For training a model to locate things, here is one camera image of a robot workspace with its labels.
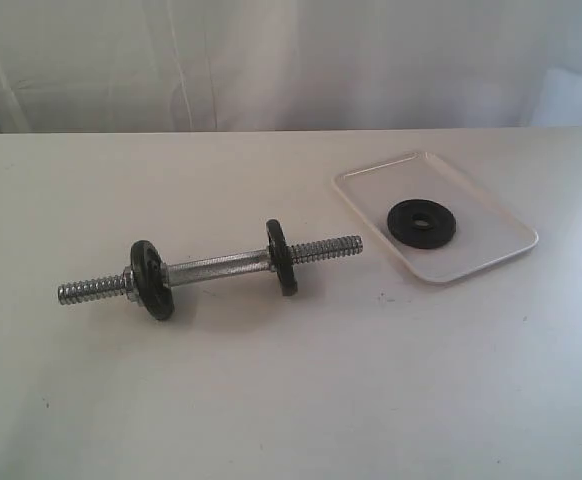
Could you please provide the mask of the black weight plate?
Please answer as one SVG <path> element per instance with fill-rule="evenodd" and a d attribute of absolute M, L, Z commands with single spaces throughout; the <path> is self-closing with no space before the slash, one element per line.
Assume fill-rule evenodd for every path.
<path fill-rule="evenodd" d="M 457 228 L 455 216 L 448 208 L 427 199 L 408 199 L 395 204 L 388 212 L 386 224 L 395 240 L 423 250 L 447 245 Z"/>
<path fill-rule="evenodd" d="M 270 263 L 275 271 L 283 296 L 293 296 L 298 291 L 293 260 L 282 227 L 277 219 L 266 222 Z"/>
<path fill-rule="evenodd" d="M 138 297 L 148 313 L 158 321 L 166 321 L 174 313 L 171 288 L 162 277 L 162 259 L 148 240 L 136 241 L 130 249 L 130 266 Z"/>

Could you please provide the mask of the chrome threaded dumbbell bar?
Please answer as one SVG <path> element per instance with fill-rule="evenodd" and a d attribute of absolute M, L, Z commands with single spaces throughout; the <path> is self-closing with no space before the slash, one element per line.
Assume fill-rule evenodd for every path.
<path fill-rule="evenodd" d="M 349 235 L 288 247 L 293 267 L 295 267 L 301 264 L 358 255 L 363 251 L 363 242 L 360 236 Z M 162 262 L 163 282 L 171 289 L 182 285 L 265 271 L 275 273 L 270 263 L 268 246 L 262 250 L 180 264 L 169 265 Z M 117 275 L 64 283 L 57 288 L 58 302 L 62 305 L 79 304 L 117 296 L 125 296 L 129 301 L 143 305 L 135 289 L 130 265 Z"/>

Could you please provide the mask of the white plastic tray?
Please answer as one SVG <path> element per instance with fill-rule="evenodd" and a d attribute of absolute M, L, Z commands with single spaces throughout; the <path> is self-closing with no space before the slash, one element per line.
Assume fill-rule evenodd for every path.
<path fill-rule="evenodd" d="M 410 151 L 336 175 L 338 194 L 418 279 L 454 283 L 530 252 L 535 229 L 462 169 Z"/>

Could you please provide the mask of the white curtain backdrop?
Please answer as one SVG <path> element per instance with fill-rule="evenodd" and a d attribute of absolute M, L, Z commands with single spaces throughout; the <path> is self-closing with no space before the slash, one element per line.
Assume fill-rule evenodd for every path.
<path fill-rule="evenodd" d="M 582 1 L 0 1 L 0 132 L 582 125 Z"/>

